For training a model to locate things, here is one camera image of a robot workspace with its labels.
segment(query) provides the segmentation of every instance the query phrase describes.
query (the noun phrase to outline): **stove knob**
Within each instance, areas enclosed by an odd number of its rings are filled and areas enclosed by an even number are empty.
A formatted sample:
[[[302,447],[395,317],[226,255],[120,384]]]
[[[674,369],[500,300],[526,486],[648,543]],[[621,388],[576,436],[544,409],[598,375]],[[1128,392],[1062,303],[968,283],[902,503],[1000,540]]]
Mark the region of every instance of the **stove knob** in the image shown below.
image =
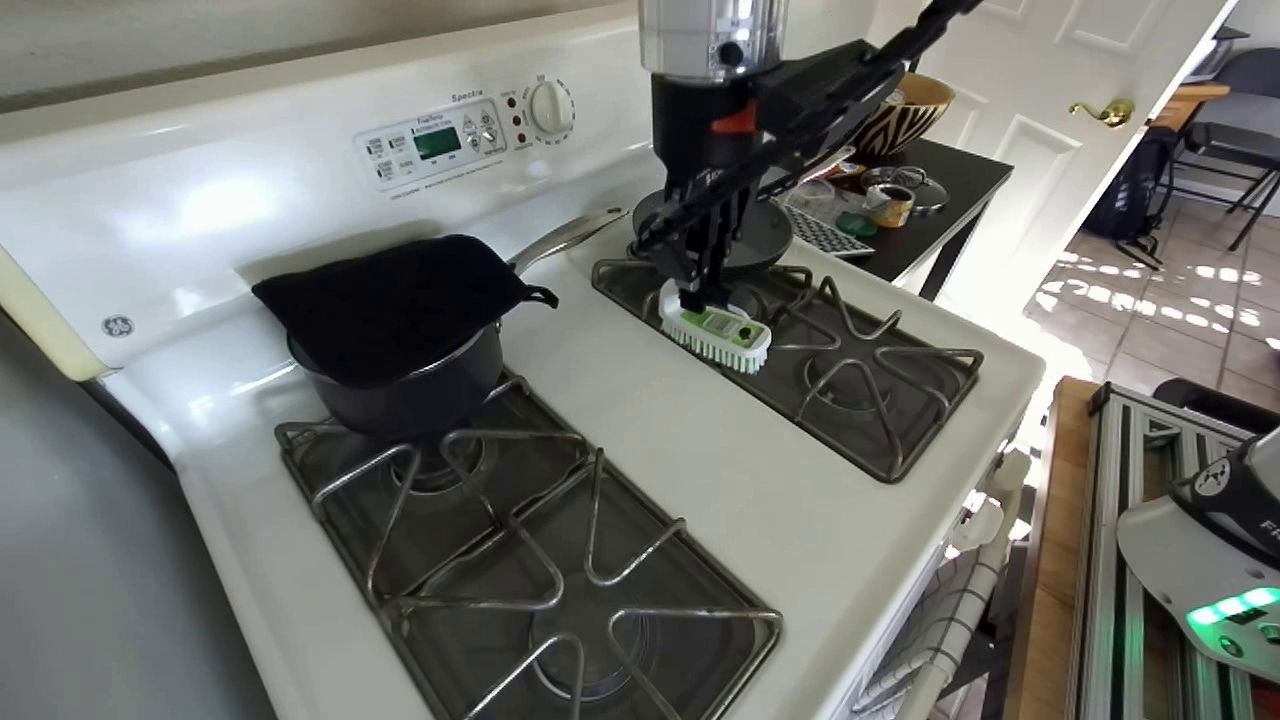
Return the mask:
[[[534,79],[526,93],[526,121],[538,139],[565,139],[571,132],[571,96],[558,79]]]

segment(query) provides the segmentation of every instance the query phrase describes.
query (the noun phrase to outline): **white door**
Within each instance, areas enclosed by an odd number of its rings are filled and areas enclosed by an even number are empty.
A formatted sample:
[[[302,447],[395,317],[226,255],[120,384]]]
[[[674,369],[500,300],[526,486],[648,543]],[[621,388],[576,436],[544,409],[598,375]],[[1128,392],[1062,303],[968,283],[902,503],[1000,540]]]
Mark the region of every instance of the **white door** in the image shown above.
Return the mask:
[[[983,0],[923,58],[956,90],[931,139],[1013,165],[940,303],[1000,325],[1027,303],[1057,254],[1186,74],[1196,46],[1234,0]],[[923,0],[879,0],[873,42],[912,25]],[[1135,101],[1105,127],[1071,101]]]

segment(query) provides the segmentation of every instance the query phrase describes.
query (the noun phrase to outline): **chair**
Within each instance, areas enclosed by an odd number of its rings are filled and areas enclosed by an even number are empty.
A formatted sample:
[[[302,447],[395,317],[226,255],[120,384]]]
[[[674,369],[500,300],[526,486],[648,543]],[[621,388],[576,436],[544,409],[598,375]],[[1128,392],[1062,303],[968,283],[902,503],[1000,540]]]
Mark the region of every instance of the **chair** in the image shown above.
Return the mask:
[[[1280,48],[1243,48],[1243,53],[1226,58],[1212,79],[1226,84],[1231,96],[1280,101]],[[1226,162],[1226,165],[1248,165],[1255,171],[1234,171],[1234,169],[1215,169],[1215,165],[1186,165],[1186,162],[1178,162],[1178,165],[1212,171],[1212,176],[1248,181],[1248,190],[1226,204],[1226,215],[1238,212],[1238,207],[1248,212],[1243,227],[1231,240],[1231,254],[1234,254],[1248,240],[1248,234],[1258,220],[1258,212],[1280,194],[1280,127],[1276,132],[1271,127],[1255,127],[1251,118],[1231,118],[1231,114],[1221,114],[1212,106],[1215,101],[1208,101],[1192,118],[1192,126],[1185,127],[1185,151],[1196,151],[1196,156],[1208,156],[1208,162]]]

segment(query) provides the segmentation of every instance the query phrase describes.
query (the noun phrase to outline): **floor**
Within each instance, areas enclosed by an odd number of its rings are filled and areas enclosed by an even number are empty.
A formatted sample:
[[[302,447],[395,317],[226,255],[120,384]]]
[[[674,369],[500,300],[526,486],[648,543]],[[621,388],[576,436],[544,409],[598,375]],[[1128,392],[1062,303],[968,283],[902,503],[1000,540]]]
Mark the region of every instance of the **floor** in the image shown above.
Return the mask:
[[[1238,215],[1177,200],[1151,274],[1080,234],[1024,307],[1062,375],[1151,392],[1185,375],[1280,414],[1280,220],[1226,254]]]

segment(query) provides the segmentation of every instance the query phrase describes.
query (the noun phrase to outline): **stove control panel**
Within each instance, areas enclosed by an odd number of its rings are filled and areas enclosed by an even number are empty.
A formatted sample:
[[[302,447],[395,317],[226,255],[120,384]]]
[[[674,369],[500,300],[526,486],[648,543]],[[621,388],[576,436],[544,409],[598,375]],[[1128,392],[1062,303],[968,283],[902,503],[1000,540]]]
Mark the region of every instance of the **stove control panel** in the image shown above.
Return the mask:
[[[507,151],[507,127],[496,101],[473,101],[361,132],[354,151],[366,176],[391,194],[500,162]]]
[[[576,106],[565,79],[468,96],[443,114],[412,118],[354,137],[364,176],[383,194],[439,184],[534,143],[565,143]]]

